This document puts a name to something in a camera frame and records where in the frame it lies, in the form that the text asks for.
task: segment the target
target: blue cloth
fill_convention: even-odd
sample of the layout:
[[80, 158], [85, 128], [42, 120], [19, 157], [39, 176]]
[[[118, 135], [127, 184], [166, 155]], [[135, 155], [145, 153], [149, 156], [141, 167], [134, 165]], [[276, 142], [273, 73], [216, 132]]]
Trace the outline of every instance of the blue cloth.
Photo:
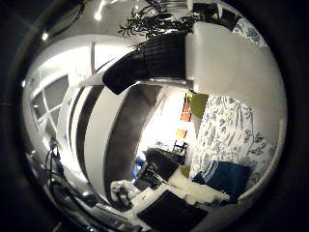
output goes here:
[[199, 172], [192, 181], [207, 185], [230, 195], [229, 203], [236, 203], [244, 193], [250, 167], [227, 161], [213, 161], [204, 172]]

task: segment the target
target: black object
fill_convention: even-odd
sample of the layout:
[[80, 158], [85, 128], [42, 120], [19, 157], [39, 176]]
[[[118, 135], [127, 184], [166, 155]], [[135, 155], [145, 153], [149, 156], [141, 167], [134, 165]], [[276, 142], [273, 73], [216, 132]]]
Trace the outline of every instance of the black object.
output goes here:
[[137, 216], [160, 232], [187, 232], [207, 214], [207, 211], [188, 205], [174, 193], [165, 191]]
[[218, 24], [228, 28], [233, 31], [234, 27], [241, 18], [240, 15], [234, 14], [226, 9], [222, 10], [222, 16], [218, 19], [214, 19], [212, 16], [214, 14], [219, 15], [219, 10], [216, 3], [194, 3], [192, 12], [202, 14], [204, 16], [204, 21], [209, 23]]
[[185, 35], [185, 32], [170, 33], [141, 43], [107, 69], [103, 83], [119, 95], [141, 80], [185, 80]]
[[147, 169], [152, 170], [165, 181], [173, 175], [179, 165], [173, 159], [157, 148], [149, 148], [144, 152], [146, 156]]

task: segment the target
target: floral blanket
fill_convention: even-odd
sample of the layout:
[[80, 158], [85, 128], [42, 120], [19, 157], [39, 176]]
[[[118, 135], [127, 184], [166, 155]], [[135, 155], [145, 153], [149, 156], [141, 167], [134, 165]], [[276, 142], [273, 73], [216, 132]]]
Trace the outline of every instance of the floral blanket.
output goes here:
[[246, 189], [266, 172], [276, 148], [253, 130], [254, 115], [247, 104], [230, 97], [210, 96], [197, 138], [189, 178], [205, 172], [211, 162], [249, 166]]

